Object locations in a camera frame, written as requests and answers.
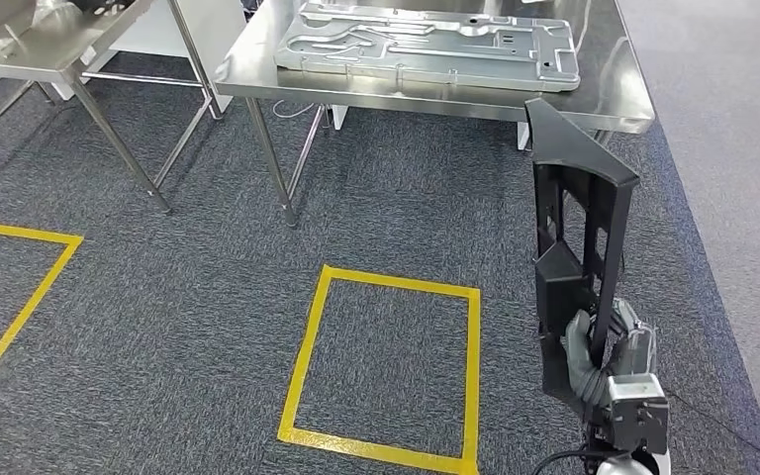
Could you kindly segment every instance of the wire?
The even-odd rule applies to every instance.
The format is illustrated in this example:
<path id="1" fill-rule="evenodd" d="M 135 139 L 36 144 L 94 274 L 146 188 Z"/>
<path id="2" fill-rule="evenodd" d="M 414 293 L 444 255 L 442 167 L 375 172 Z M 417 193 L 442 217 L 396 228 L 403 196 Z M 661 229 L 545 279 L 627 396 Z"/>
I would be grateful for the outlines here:
<path id="1" fill-rule="evenodd" d="M 584 44 L 584 36 L 587 35 L 587 27 L 590 25 L 590 7 L 593 5 L 593 0 L 587 0 L 587 6 L 584 7 L 584 24 L 581 26 L 581 35 L 578 37 L 578 44 L 575 45 L 575 53 L 581 50 L 581 46 Z"/>
<path id="2" fill-rule="evenodd" d="M 710 421 L 712 421 L 712 422 L 718 424 L 719 426 L 721 426 L 722 428 L 726 429 L 726 431 L 728 431 L 729 433 L 735 435 L 736 438 L 738 438 L 739 440 L 741 440 L 742 442 L 744 442 L 745 445 L 749 446 L 750 448 L 752 448 L 753 450 L 759 452 L 759 454 L 760 454 L 760 447 L 758 445 L 756 445 L 755 443 L 751 442 L 750 440 L 747 440 L 743 435 L 741 435 L 740 433 L 738 433 L 737 431 L 735 431 L 734 428 L 730 427 L 724 421 L 718 419 L 717 417 L 713 416 L 712 414 L 709 414 L 709 413 L 707 413 L 705 411 L 701 411 L 694 404 L 692 404 L 689 401 L 683 399 L 679 394 L 675 393 L 674 391 L 665 390 L 665 392 L 669 396 L 671 396 L 671 397 L 677 399 L 678 401 L 680 401 L 681 403 L 683 403 L 684 406 L 688 407 L 692 411 L 695 411 L 699 415 L 701 415 L 701 416 L 709 419 Z"/>
<path id="3" fill-rule="evenodd" d="M 540 475 L 543 473 L 543 469 L 555 460 L 569 457 L 580 457 L 582 460 L 588 458 L 595 458 L 598 460 L 604 460 L 610 457 L 616 457 L 626 454 L 627 451 L 596 451 L 596 450 L 564 450 L 563 452 L 556 452 L 540 461 L 531 471 L 531 475 Z"/>
<path id="4" fill-rule="evenodd" d="M 294 119 L 296 117 L 301 116 L 305 112 L 313 109 L 314 107 L 317 107 L 316 104 L 311 104 L 311 105 L 305 107 L 304 109 L 300 110 L 299 112 L 295 112 L 295 113 L 292 113 L 292 114 L 280 114 L 278 112 L 278 106 L 280 106 L 281 104 L 283 104 L 285 102 L 286 101 L 284 101 L 284 100 L 276 102 L 275 105 L 272 106 L 272 114 L 275 114 L 276 117 L 280 117 L 281 119 Z"/>

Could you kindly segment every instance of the yellow tape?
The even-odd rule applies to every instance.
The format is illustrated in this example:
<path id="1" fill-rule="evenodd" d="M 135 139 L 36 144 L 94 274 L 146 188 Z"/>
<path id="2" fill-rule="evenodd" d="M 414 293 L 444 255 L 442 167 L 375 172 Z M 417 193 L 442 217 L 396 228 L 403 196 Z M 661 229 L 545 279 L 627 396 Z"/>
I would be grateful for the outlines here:
<path id="1" fill-rule="evenodd" d="M 467 363 L 464 389 L 464 443 L 461 458 L 476 467 L 479 448 L 479 289 L 467 301 Z"/>
<path id="2" fill-rule="evenodd" d="M 310 307 L 310 316 L 307 320 L 307 331 L 304 341 L 299 348 L 296 358 L 296 367 L 293 370 L 293 379 L 290 381 L 290 389 L 287 391 L 287 401 L 284 403 L 284 413 L 281 415 L 281 425 L 278 428 L 278 438 L 285 440 L 286 433 L 296 423 L 296 412 L 299 409 L 299 398 L 304 388 L 304 379 L 307 376 L 307 368 L 310 366 L 310 355 L 313 352 L 313 342 L 316 341 L 316 333 L 319 332 L 319 322 L 322 320 L 322 310 L 325 309 L 325 298 L 328 296 L 328 288 L 331 287 L 332 269 L 322 267 L 322 275 L 319 277 L 319 285 L 316 287 L 316 295 L 313 305 Z"/>
<path id="3" fill-rule="evenodd" d="M 432 294 L 449 295 L 451 297 L 470 297 L 474 289 L 472 287 L 462 287 L 459 285 L 441 284 L 438 282 L 429 282 L 426 280 L 408 279 L 405 277 L 392 277 L 390 275 L 372 274 L 361 270 L 336 269 L 329 267 L 332 272 L 332 278 L 340 280 L 350 280 L 364 284 L 384 285 L 386 287 L 398 287 L 407 290 L 416 290 L 419 292 L 430 292 Z"/>
<path id="4" fill-rule="evenodd" d="M 325 309 L 325 300 L 333 279 L 349 280 L 366 284 L 399 287 L 402 289 L 430 292 L 468 299 L 467 358 L 465 369 L 465 407 L 461 458 L 417 452 L 406 448 L 382 445 L 351 438 L 338 437 L 295 427 L 299 399 L 304 388 L 313 345 L 319 332 L 319 323 Z M 310 307 L 307 330 L 296 357 L 296 366 L 287 390 L 284 412 L 278 427 L 278 439 L 323 450 L 371 458 L 399 465 L 422 468 L 444 473 L 476 475 L 476 453 L 479 438 L 479 320 L 480 292 L 472 287 L 462 287 L 424 280 L 391 277 L 357 270 L 337 269 L 324 265 L 319 277 L 316 294 Z"/>
<path id="5" fill-rule="evenodd" d="M 74 255 L 74 251 L 77 250 L 77 248 L 83 242 L 83 237 L 3 225 L 0 225 L 0 236 L 36 239 L 44 240 L 47 242 L 66 244 L 65 249 L 62 251 L 62 254 L 59 255 L 59 258 L 53 264 L 53 267 L 47 272 L 45 278 L 42 280 L 42 283 L 40 283 L 39 287 L 37 287 L 37 290 L 35 290 L 33 295 L 31 295 L 31 299 L 28 301 L 28 303 L 25 304 L 25 306 L 19 312 L 19 315 L 17 315 L 13 322 L 10 324 L 10 327 L 8 327 L 4 334 L 1 335 L 1 358 L 1 355 L 4 354 L 4 351 L 7 350 L 7 347 L 10 346 L 11 342 L 13 342 L 13 339 L 19 333 L 19 330 L 22 329 L 25 322 L 28 320 L 39 302 L 45 296 L 45 293 L 48 291 L 51 284 L 53 284 L 53 281 L 56 280 L 59 272 L 62 271 L 62 268 L 65 267 L 65 264 L 68 262 L 71 256 Z"/>
<path id="6" fill-rule="evenodd" d="M 462 460 L 455 457 L 416 452 L 406 448 L 337 437 L 301 428 L 293 428 L 289 433 L 289 440 L 287 441 L 332 452 L 372 458 L 383 462 L 397 463 L 398 465 L 423 468 L 424 470 L 436 472 L 459 473 L 462 466 Z"/>

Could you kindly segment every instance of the carpet floor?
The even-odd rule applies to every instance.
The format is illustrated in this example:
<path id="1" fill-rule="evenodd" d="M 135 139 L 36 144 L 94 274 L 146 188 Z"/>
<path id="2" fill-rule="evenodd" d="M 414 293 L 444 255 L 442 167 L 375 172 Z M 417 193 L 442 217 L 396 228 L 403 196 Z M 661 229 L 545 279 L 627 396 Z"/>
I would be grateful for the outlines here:
<path id="1" fill-rule="evenodd" d="M 108 68 L 185 74 L 124 54 Z M 1 81 L 0 99 L 15 86 Z M 153 173 L 198 101 L 90 89 Z M 280 120 L 271 105 L 287 170 L 311 115 Z M 743 366 L 715 356 L 716 341 L 735 343 L 705 316 L 709 282 L 693 277 L 662 141 L 657 124 L 611 143 L 642 177 L 618 293 L 660 328 L 662 384 L 692 405 L 672 399 L 674 473 L 760 473 L 760 454 L 713 420 L 760 446 Z M 237 103 L 199 127 L 163 216 L 75 100 L 33 91 L 0 122 L 0 224 L 85 241 L 1 357 L 0 474 L 426 473 L 276 438 L 325 263 L 481 289 L 480 473 L 527 473 L 576 447 L 578 419 L 540 390 L 532 178 L 516 145 L 509 123 L 351 110 L 317 137 L 288 229 Z M 0 334 L 60 251 L 0 237 Z M 458 456 L 465 319 L 457 299 L 334 283 L 296 426 Z"/>

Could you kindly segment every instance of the metal table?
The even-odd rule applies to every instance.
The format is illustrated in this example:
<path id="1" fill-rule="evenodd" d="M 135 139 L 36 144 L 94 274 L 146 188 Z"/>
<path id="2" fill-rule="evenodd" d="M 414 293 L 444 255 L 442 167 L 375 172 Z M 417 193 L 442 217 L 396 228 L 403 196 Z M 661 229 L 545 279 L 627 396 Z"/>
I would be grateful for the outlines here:
<path id="1" fill-rule="evenodd" d="M 178 0 L 167 0 L 167 2 L 190 55 L 196 80 L 91 72 L 88 70 L 92 61 L 107 51 L 112 43 L 141 14 L 146 12 L 152 2 L 153 0 L 136 0 L 129 8 L 113 16 L 97 16 L 92 12 L 86 12 L 80 15 L 76 22 L 74 22 L 73 16 L 64 18 L 63 16 L 67 13 L 65 11 L 53 13 L 37 26 L 24 32 L 19 36 L 16 46 L 7 55 L 0 53 L 0 77 L 27 81 L 0 108 L 0 117 L 35 84 L 39 85 L 40 82 L 67 84 L 73 89 L 74 95 L 85 106 L 92 119 L 100 126 L 104 135 L 112 143 L 112 146 L 135 174 L 136 179 L 156 200 L 161 210 L 167 213 L 170 211 L 170 205 L 168 205 L 158 191 L 167 172 L 178 158 L 182 148 L 187 144 L 196 126 L 207 111 L 210 110 L 215 119 L 219 120 L 222 118 L 222 112 L 215 98 L 216 93 L 208 81 L 200 56 L 194 47 L 190 31 L 179 8 Z M 106 119 L 97 102 L 83 85 L 81 79 L 89 77 L 190 86 L 197 87 L 202 91 L 204 98 L 202 106 L 197 110 L 193 120 L 182 134 L 181 139 L 173 148 L 173 151 L 165 160 L 155 178 L 150 179 L 146 175 L 139 162 L 133 157 L 127 145 L 121 140 L 121 137 Z"/>
<path id="2" fill-rule="evenodd" d="M 567 20 L 579 50 L 581 85 L 572 92 L 539 93 L 278 68 L 272 55 L 303 2 L 266 0 L 229 51 L 215 82 L 221 94 L 246 98 L 289 226 L 296 224 L 291 198 L 313 134 L 327 112 L 323 113 L 325 106 L 320 106 L 290 184 L 285 185 L 258 98 L 525 122 L 525 101 L 543 97 L 577 126 L 599 131 L 597 139 L 601 142 L 611 132 L 642 133 L 654 121 L 651 99 L 616 0 L 530 4 L 521 0 L 314 1 Z"/>

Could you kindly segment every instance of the stamped metal plate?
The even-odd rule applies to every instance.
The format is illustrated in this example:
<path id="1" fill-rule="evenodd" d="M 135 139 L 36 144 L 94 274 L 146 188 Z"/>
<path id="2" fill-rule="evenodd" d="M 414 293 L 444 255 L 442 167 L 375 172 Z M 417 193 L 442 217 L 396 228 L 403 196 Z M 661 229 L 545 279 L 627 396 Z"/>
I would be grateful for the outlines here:
<path id="1" fill-rule="evenodd" d="M 275 63 L 328 72 L 558 92 L 578 87 L 562 20 L 304 4 Z"/>

